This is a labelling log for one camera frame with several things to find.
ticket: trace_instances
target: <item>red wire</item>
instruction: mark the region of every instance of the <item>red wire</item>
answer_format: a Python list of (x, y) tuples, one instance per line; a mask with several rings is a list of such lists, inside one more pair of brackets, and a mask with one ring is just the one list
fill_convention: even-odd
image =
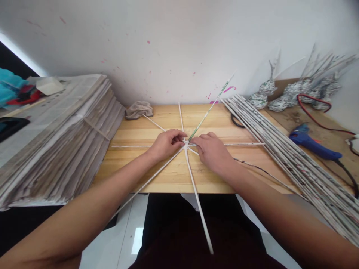
[(352, 133), (352, 132), (350, 132), (350, 131), (339, 130), (339, 129), (331, 129), (331, 128), (327, 128), (327, 127), (321, 125), (319, 122), (317, 122), (317, 120), (316, 120), (315, 118), (313, 118), (313, 116), (312, 116), (312, 115), (307, 111), (307, 109), (303, 106), (302, 101), (300, 100), (300, 97), (301, 97), (301, 96), (305, 96), (305, 97), (308, 97), (308, 98), (310, 98), (310, 99), (312, 99), (312, 100), (315, 100), (315, 101), (318, 101), (318, 102), (321, 102), (321, 103), (324, 103), (324, 104), (329, 105), (329, 108), (328, 108), (326, 111), (324, 111), (324, 113), (328, 112), (329, 109), (332, 108), (332, 104), (331, 104), (331, 103), (328, 103), (328, 102), (326, 102), (326, 101), (323, 101), (323, 100), (320, 100), (320, 99), (311, 97), (311, 96), (309, 96), (309, 95), (298, 94), (298, 95), (297, 95), (297, 100), (298, 100), (299, 106), (300, 106), (300, 107), (303, 109), (303, 111), (308, 115), (308, 117), (313, 120), (313, 122), (315, 122), (315, 123), (318, 124), (320, 127), (324, 128), (324, 129), (327, 129), (327, 130), (345, 132), (345, 133), (348, 133), (348, 134), (355, 135), (355, 133)]

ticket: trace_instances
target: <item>person's left hand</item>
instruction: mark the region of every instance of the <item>person's left hand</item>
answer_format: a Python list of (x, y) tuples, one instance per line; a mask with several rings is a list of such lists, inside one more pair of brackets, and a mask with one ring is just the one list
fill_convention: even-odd
[(158, 135), (146, 153), (156, 161), (162, 161), (185, 145), (182, 142), (184, 137), (187, 137), (187, 134), (177, 129), (165, 131)]

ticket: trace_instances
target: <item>white box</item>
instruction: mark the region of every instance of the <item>white box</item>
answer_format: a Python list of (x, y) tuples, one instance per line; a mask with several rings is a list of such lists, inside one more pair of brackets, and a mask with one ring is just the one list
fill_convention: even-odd
[(36, 88), (45, 95), (61, 92), (64, 86), (55, 77), (45, 77), (36, 81)]

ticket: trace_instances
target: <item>cloth rag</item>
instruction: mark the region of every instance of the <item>cloth rag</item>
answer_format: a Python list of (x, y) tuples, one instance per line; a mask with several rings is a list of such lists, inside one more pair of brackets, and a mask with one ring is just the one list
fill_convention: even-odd
[(126, 119), (127, 120), (137, 120), (142, 115), (146, 115), (147, 117), (152, 117), (151, 104), (146, 101), (137, 101), (133, 103), (127, 110), (126, 110)]

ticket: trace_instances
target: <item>newspaper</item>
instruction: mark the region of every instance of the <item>newspaper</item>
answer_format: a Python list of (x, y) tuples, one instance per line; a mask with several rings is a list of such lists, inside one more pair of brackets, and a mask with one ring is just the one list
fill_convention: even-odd
[(123, 119), (105, 76), (58, 79), (64, 90), (17, 114), (31, 123), (0, 143), (0, 210), (64, 204), (85, 191)]

